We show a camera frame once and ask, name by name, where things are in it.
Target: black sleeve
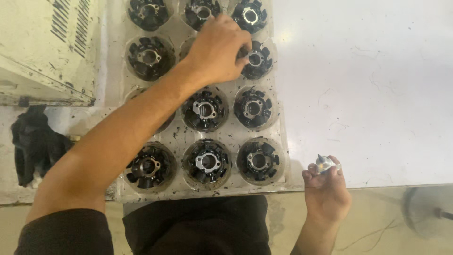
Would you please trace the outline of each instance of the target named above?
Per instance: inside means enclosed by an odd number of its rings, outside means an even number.
[[[16,255],[113,255],[106,216],[92,209],[71,209],[46,215],[20,233]]]

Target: clear plastic tray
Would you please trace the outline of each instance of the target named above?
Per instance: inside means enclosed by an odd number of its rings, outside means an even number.
[[[240,0],[219,0],[221,12],[227,15],[232,15],[236,4]],[[117,9],[114,11],[121,17],[109,17],[108,24],[118,26],[118,32],[124,32],[124,37],[118,37],[123,40],[122,46],[124,47],[119,54],[122,54],[123,63],[120,73],[120,101],[127,102],[134,96],[138,95],[141,91],[151,87],[155,82],[144,81],[140,79],[134,72],[128,56],[130,45],[138,41],[142,37],[159,37],[166,40],[168,45],[174,50],[177,64],[181,58],[187,55],[190,45],[194,38],[197,36],[197,31],[188,25],[185,10],[190,0],[164,0],[168,10],[169,19],[156,31],[145,31],[136,25],[128,14],[130,8],[130,1],[124,0],[122,5],[118,2],[115,3],[114,8],[122,8],[122,12]],[[137,183],[131,183],[126,175],[131,173],[131,169],[125,169],[123,174],[118,178],[116,199],[120,202],[138,202],[138,201],[156,201],[156,200],[173,200],[194,197],[212,197],[212,196],[236,196],[254,193],[284,191],[290,188],[291,170],[289,162],[288,144],[286,140],[286,132],[284,125],[284,111],[283,104],[277,99],[275,89],[274,73],[277,68],[277,50],[275,44],[272,42],[273,36],[273,15],[272,15],[272,1],[263,0],[262,10],[265,9],[267,13],[266,26],[252,35],[252,39],[262,43],[262,48],[266,47],[270,51],[269,58],[273,59],[273,66],[268,73],[257,80],[249,80],[244,76],[239,79],[227,83],[211,84],[209,89],[217,91],[226,98],[227,113],[225,120],[212,132],[199,132],[188,127],[184,120],[184,114],[180,108],[175,113],[174,120],[162,132],[155,134],[149,142],[159,142],[167,147],[176,159],[177,167],[174,169],[174,176],[166,183],[165,188],[150,188],[139,189]],[[262,91],[265,93],[264,100],[271,100],[272,108],[271,116],[267,124],[256,127],[247,128],[235,115],[233,106],[237,98],[240,98],[245,91],[253,89],[255,91]],[[223,176],[222,182],[218,185],[200,185],[199,182],[188,175],[187,166],[184,163],[184,155],[187,150],[196,142],[201,139],[212,139],[224,146],[228,152],[230,167],[228,173]],[[280,164],[277,173],[272,178],[267,178],[266,181],[248,180],[247,176],[241,174],[237,158],[240,148],[251,139],[258,139],[259,141],[269,140],[269,144],[273,145],[276,149],[275,153],[278,154]]]

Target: wrist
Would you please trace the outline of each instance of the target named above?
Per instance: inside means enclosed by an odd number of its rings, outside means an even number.
[[[205,70],[193,64],[188,58],[179,62],[173,69],[173,72],[181,77],[185,77],[187,85],[194,88],[195,91],[210,84]]]
[[[314,215],[311,215],[310,213],[307,214],[307,223],[316,226],[320,230],[324,231],[337,231],[338,228],[340,227],[341,221],[332,221],[332,220],[326,220],[321,217],[316,217]]]

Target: hand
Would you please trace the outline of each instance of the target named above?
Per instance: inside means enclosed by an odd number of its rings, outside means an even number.
[[[335,164],[340,164],[334,156],[329,156]],[[339,225],[351,207],[351,194],[346,189],[343,170],[336,166],[320,174],[315,164],[302,171],[305,182],[305,202],[307,219],[322,226]]]
[[[249,32],[227,15],[211,17],[183,61],[194,68],[205,85],[234,80],[249,63],[248,58],[236,59],[242,46],[251,51]]]

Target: black glove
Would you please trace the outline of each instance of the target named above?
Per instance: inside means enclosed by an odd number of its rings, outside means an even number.
[[[41,177],[72,147],[64,135],[54,132],[44,114],[46,105],[31,106],[11,126],[19,185],[26,187],[38,170]]]

